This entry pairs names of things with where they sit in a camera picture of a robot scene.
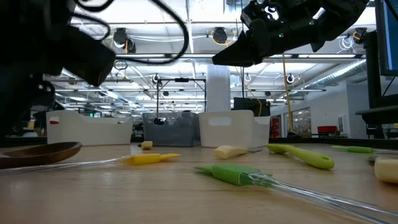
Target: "plastic bin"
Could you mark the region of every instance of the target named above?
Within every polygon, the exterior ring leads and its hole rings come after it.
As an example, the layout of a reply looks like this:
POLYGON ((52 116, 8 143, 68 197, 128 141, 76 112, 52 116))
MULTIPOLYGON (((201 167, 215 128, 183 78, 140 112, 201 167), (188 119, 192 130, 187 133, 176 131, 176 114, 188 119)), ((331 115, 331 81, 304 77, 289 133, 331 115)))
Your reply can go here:
POLYGON ((255 118, 250 110, 200 113, 201 145, 266 146, 269 140, 269 121, 269 116, 255 118))
POLYGON ((81 142, 84 146, 130 144, 133 118, 91 118, 76 111, 47 112, 47 144, 81 142))
POLYGON ((200 146, 199 119, 196 113, 144 113, 144 139, 154 146, 200 146))

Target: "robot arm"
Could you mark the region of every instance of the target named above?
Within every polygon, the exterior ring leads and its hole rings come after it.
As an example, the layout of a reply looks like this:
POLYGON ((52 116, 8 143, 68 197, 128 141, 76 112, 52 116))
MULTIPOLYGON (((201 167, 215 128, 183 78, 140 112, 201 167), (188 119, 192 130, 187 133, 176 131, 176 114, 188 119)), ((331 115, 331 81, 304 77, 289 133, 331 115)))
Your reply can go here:
POLYGON ((368 0, 267 0, 251 1, 241 20, 249 28, 238 40, 213 57, 215 65, 250 67, 264 57, 311 44, 316 52, 352 26, 368 0), (318 18, 314 15, 323 8, 318 18))

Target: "table surface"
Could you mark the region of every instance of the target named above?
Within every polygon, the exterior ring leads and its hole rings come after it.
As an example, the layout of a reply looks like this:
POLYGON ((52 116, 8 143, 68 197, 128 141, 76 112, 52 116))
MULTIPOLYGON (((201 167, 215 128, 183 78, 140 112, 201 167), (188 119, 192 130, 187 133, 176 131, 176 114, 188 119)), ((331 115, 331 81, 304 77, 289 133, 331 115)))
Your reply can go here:
MULTIPOLYGON (((110 164, 0 177, 1 223, 362 223, 341 212, 284 192, 235 186, 193 169, 233 162, 257 167, 278 180, 398 211, 398 185, 378 181, 369 154, 297 144, 328 154, 320 170, 267 149, 222 161, 210 148, 155 147, 143 153, 180 153, 168 162, 110 164)), ((137 146, 84 147, 63 162, 139 154, 137 146)))

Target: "gray storage bin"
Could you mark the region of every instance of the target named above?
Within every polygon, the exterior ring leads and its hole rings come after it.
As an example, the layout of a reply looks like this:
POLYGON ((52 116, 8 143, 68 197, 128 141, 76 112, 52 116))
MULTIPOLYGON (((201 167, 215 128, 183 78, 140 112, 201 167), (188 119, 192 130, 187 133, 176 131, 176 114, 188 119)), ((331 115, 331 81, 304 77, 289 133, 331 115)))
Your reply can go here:
POLYGON ((144 113, 144 139, 154 146, 200 146, 199 118, 196 113, 144 113))

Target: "white column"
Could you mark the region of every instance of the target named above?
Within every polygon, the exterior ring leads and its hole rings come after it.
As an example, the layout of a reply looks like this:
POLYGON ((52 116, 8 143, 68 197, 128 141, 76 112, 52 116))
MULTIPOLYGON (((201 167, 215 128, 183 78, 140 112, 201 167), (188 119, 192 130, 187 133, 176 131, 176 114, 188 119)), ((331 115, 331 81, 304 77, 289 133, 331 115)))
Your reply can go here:
POLYGON ((207 65, 207 112, 231 110, 229 68, 207 65))

